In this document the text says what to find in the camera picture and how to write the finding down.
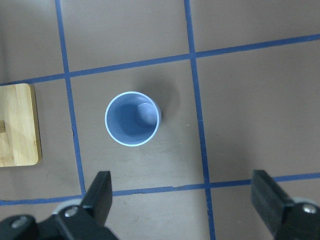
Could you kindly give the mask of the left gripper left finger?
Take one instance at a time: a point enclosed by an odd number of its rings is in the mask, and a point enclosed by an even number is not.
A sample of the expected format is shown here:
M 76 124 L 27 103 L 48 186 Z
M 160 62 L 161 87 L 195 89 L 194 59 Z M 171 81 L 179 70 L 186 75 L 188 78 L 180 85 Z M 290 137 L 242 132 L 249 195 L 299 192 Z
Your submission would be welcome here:
M 99 171 L 82 199 L 80 206 L 98 226 L 106 223 L 112 206 L 112 180 L 110 171 Z

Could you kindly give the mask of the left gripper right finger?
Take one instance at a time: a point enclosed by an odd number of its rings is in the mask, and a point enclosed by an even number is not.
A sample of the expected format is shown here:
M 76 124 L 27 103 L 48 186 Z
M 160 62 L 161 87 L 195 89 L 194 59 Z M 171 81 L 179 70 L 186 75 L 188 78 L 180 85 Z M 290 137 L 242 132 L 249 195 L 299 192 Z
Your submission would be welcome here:
M 253 207 L 268 230 L 277 232 L 294 207 L 293 199 L 265 170 L 252 172 L 250 195 Z

